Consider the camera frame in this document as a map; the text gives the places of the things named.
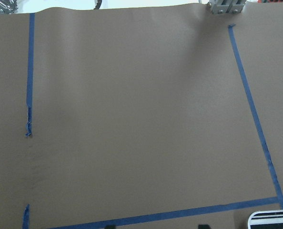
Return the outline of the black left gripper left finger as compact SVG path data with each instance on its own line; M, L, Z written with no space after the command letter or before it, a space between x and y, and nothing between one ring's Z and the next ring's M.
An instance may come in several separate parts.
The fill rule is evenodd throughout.
M116 225L106 225L105 229L116 229Z

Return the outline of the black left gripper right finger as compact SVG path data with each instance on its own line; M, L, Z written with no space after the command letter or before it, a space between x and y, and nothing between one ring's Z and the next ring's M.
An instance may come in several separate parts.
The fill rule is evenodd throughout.
M199 224L198 229L209 229L209 225L208 224Z

